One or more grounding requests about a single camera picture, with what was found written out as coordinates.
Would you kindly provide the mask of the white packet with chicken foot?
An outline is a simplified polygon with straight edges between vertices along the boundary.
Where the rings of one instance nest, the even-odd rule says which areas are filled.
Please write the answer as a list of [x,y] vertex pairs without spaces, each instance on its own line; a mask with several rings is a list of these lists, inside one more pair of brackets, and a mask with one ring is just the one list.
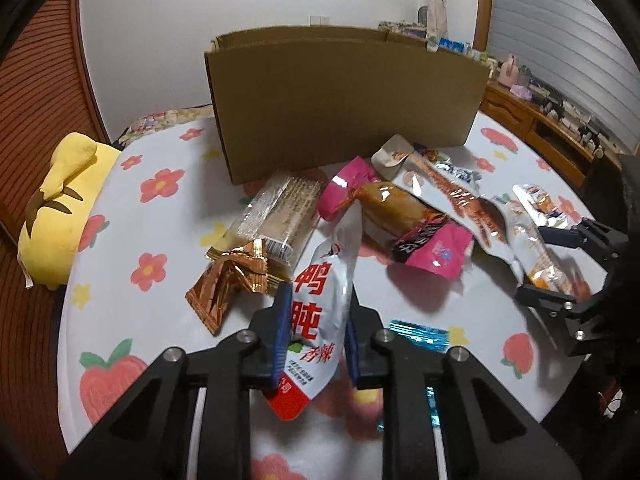
[[487,255],[505,262],[516,280],[524,282],[525,271],[506,235],[506,219],[480,197],[478,172],[398,134],[372,155],[371,162],[386,180],[464,226]]

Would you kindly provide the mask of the brown cardboard box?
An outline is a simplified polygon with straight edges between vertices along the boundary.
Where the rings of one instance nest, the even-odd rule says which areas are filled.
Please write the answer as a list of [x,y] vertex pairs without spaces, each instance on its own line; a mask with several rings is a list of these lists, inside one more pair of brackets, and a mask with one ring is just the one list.
[[420,39],[346,26],[229,32],[204,60],[234,184],[369,157],[395,134],[465,144],[489,74]]

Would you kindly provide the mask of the pink packet with brown sausage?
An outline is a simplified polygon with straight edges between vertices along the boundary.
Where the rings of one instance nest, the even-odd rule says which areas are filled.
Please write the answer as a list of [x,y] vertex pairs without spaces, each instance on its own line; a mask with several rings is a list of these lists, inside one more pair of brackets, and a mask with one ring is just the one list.
[[363,232],[393,262],[454,281],[473,250],[470,231],[413,195],[385,181],[356,157],[326,185],[318,213],[326,221],[358,203]]

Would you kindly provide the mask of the pink bottle on cabinet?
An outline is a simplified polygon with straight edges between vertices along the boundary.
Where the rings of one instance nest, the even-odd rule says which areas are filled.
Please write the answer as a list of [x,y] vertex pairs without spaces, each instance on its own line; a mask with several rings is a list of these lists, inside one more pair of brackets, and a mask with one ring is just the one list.
[[518,76],[520,76],[520,70],[518,69],[518,64],[516,64],[516,58],[513,54],[510,54],[500,66],[498,83],[511,89],[514,84],[518,83]]

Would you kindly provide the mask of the yellow plush toy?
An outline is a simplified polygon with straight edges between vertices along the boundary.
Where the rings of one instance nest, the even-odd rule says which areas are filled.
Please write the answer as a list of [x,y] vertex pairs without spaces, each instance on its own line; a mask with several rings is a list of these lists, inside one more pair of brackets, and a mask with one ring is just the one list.
[[25,285],[55,290],[67,283],[81,235],[119,150],[72,132],[51,155],[50,168],[25,207],[17,262]]

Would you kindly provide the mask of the small white snack packet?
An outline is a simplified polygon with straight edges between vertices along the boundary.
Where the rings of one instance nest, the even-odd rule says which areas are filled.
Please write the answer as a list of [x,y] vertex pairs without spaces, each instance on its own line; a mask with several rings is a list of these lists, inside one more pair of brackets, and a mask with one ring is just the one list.
[[536,226],[570,229],[577,226],[582,217],[577,212],[566,212],[557,205],[551,195],[537,185],[514,184],[512,192],[532,217]]

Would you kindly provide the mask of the blue foil snack packet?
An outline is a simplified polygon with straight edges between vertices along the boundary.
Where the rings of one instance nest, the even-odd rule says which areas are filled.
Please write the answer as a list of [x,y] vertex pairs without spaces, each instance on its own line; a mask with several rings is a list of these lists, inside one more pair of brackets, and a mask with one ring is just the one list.
[[[393,332],[410,339],[416,346],[438,353],[445,353],[449,348],[449,332],[441,328],[420,325],[403,320],[391,320],[390,324],[383,326],[382,330]],[[439,414],[437,411],[435,390],[433,387],[426,387],[425,394],[428,406],[431,410],[431,421],[434,428],[440,426]]]

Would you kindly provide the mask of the white orange snack packet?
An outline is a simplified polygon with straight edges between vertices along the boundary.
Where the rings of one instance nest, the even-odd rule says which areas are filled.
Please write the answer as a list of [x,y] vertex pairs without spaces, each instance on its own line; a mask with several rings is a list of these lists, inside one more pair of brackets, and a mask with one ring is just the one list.
[[491,203],[504,221],[506,242],[526,278],[536,287],[573,296],[578,300],[592,295],[589,284],[573,258],[560,259],[538,232],[532,217],[511,191],[494,195]]

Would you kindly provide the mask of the gold brown foil snack packet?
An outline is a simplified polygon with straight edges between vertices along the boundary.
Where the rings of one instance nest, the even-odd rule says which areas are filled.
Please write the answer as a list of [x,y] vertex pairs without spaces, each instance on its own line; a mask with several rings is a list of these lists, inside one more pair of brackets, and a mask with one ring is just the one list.
[[239,292],[274,294],[288,278],[269,262],[265,240],[256,238],[225,252],[213,248],[213,253],[205,271],[186,292],[186,302],[216,336]]

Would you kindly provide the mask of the floral strawberry bed sheet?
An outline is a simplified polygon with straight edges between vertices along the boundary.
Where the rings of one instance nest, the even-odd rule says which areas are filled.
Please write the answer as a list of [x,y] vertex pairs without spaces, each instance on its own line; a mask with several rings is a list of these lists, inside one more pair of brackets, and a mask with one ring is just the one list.
[[[164,349],[216,339],[186,302],[206,252],[242,214],[259,183],[234,185],[212,118],[149,134],[119,155],[91,211],[66,290],[58,336],[58,416],[73,448]],[[446,330],[536,418],[558,402],[579,360],[513,299],[503,261],[476,250],[455,281],[390,261],[365,242],[355,286],[384,322]],[[382,396],[340,373],[296,419],[250,398],[257,479],[376,479],[382,474]]]

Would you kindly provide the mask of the white red duck gizzard packet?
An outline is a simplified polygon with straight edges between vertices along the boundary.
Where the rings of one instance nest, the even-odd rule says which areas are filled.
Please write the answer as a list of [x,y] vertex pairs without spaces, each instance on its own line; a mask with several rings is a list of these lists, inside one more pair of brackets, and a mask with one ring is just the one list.
[[340,364],[361,240],[362,212],[354,203],[293,280],[283,373],[266,394],[274,414],[285,422],[322,393]]

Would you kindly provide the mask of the wooden side cabinet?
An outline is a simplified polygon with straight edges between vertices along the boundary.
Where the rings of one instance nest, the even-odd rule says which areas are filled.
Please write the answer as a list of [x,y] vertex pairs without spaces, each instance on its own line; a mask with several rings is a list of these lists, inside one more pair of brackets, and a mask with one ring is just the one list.
[[524,141],[582,195],[622,188],[620,161],[611,152],[590,153],[570,130],[498,82],[488,81],[480,111]]

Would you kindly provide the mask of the clear wrapped biscuit pack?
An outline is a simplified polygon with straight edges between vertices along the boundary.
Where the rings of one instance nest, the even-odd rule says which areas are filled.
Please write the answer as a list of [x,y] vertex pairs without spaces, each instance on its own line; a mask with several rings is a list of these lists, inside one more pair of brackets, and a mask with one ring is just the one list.
[[292,274],[318,222],[325,185],[318,176],[277,172],[209,251],[225,252],[263,240],[269,261]]

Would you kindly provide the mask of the window roller blind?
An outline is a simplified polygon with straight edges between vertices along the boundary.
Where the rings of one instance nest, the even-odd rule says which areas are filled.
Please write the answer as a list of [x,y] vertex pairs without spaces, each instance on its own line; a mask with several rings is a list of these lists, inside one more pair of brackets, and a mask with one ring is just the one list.
[[488,51],[518,65],[600,120],[633,151],[639,143],[639,70],[591,0],[492,0]]

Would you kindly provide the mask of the white wall socket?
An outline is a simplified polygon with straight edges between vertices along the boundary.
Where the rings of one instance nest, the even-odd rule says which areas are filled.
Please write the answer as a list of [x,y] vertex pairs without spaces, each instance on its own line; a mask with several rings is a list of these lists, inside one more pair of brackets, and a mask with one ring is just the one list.
[[329,26],[330,18],[323,15],[311,15],[309,17],[309,24],[311,24],[311,26]]

